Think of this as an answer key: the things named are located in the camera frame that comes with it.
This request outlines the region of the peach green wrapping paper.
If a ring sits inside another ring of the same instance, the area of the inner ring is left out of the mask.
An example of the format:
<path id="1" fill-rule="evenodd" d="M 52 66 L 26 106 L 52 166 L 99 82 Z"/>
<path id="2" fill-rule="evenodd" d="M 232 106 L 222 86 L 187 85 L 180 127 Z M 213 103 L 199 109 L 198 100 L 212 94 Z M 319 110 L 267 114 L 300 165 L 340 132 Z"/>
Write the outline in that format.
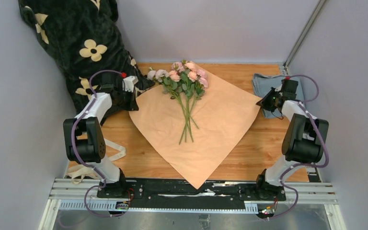
<path id="1" fill-rule="evenodd" d="M 138 97 L 127 141 L 129 176 L 184 178 L 195 188 L 207 179 L 253 180 L 264 167 L 258 133 L 258 98 L 251 80 L 256 64 L 202 64 L 209 87 L 190 103 L 192 133 L 182 137 L 179 103 L 157 86 Z"/>

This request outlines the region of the pink fake flower bunch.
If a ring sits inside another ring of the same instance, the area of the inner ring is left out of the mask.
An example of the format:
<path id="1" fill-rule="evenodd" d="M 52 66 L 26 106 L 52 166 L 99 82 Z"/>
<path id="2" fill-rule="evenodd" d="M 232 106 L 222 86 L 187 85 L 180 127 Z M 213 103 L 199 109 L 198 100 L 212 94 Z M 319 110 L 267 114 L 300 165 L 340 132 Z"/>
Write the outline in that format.
<path id="1" fill-rule="evenodd" d="M 149 68 L 147 79 L 163 86 L 163 93 L 180 105 L 184 116 L 184 127 L 179 144 L 187 141 L 187 136 L 194 141 L 192 126 L 199 128 L 192 117 L 192 111 L 208 88 L 207 72 L 189 60 L 172 63 L 171 70 Z"/>

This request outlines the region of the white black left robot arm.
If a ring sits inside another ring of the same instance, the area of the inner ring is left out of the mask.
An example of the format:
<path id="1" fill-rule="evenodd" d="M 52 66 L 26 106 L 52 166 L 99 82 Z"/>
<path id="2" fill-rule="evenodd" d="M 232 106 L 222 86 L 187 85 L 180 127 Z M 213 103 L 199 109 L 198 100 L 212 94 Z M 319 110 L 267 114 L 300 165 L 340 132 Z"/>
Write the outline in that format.
<path id="1" fill-rule="evenodd" d="M 93 79 L 104 72 L 115 76 L 101 87 L 92 86 Z M 101 70 L 82 81 L 91 97 L 81 112 L 63 122 L 67 158 L 78 163 L 71 168 L 68 176 L 74 184 L 81 183 L 87 177 L 96 178 L 100 181 L 97 185 L 99 197 L 123 198 L 129 191 L 126 177 L 113 164 L 117 157 L 109 158 L 106 155 L 107 140 L 103 136 L 101 122 L 112 106 L 122 102 L 127 102 L 130 111 L 138 109 L 138 78 L 115 70 Z"/>

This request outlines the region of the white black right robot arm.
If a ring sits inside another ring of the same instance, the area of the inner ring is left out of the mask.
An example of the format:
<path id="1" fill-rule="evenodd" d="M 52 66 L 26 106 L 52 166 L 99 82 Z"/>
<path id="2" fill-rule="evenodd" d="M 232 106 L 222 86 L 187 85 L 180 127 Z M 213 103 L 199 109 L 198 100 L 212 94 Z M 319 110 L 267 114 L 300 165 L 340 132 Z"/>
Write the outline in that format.
<path id="1" fill-rule="evenodd" d="M 254 193 L 257 198 L 267 200 L 277 197 L 284 189 L 285 180 L 303 167 L 326 167 L 329 153 L 326 137 L 329 122 L 313 116 L 302 101 L 296 99 L 298 82 L 290 76 L 272 87 L 257 105 L 269 112 L 278 110 L 289 120 L 281 146 L 282 156 L 270 168 L 262 171 L 256 179 Z M 324 158 L 322 165 L 318 162 Z"/>

